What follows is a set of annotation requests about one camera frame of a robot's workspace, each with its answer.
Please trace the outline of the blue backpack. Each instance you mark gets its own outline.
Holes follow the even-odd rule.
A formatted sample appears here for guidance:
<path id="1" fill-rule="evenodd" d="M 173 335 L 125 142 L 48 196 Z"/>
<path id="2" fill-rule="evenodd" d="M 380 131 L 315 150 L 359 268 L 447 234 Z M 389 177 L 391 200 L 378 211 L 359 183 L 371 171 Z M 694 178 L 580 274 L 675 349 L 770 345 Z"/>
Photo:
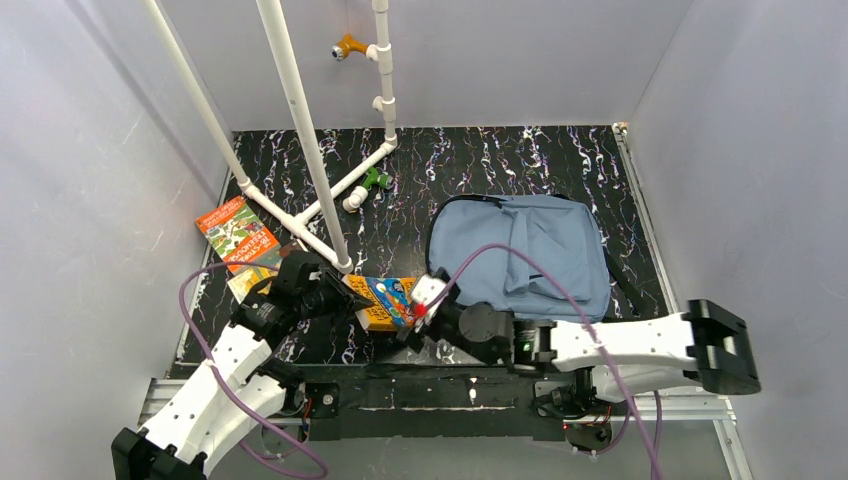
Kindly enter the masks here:
<path id="1" fill-rule="evenodd" d="M 590 209 L 563 195 L 457 195 L 431 219 L 429 274 L 458 280 L 461 306 L 487 302 L 521 320 L 606 318 L 612 281 L 634 315 L 648 302 L 602 244 Z"/>

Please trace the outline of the dark sunset cover book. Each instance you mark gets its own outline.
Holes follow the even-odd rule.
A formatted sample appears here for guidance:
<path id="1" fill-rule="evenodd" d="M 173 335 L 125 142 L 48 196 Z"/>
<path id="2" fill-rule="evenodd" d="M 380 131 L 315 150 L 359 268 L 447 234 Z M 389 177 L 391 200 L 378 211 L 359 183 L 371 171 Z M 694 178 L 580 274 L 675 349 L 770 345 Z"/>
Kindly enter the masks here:
<path id="1" fill-rule="evenodd" d="M 295 251 L 307 251 L 308 248 L 301 242 L 300 239 L 294 239 L 286 244 L 282 244 L 278 249 L 278 256 L 283 259 Z"/>

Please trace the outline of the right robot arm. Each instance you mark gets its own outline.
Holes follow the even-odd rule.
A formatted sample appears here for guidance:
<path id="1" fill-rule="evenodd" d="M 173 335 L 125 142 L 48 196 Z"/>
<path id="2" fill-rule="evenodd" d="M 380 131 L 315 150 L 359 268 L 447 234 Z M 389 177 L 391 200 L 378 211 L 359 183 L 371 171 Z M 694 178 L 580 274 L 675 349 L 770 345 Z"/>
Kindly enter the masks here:
<path id="1" fill-rule="evenodd" d="M 487 366 L 529 377 L 571 373 L 574 400 L 620 403 L 652 390 L 699 386 L 718 395 L 761 391 L 746 322 L 706 300 L 653 319 L 599 322 L 520 321 L 481 302 L 448 302 L 402 320 L 398 339 L 420 350 L 443 339 Z"/>

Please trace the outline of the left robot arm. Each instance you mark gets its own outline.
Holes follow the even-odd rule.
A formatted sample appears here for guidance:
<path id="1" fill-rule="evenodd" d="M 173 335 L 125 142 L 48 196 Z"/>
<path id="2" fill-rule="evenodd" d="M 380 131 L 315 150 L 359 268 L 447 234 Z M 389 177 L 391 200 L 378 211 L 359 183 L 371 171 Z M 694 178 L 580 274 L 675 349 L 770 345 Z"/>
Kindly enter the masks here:
<path id="1" fill-rule="evenodd" d="M 254 284 L 214 346 L 190 327 L 205 360 L 177 393 L 140 427 L 111 444 L 118 479 L 205 479 L 258 425 L 291 442 L 327 475 L 304 443 L 270 422 L 302 383 L 274 352 L 304 319 L 350 315 L 372 306 L 315 254 L 296 250 Z"/>

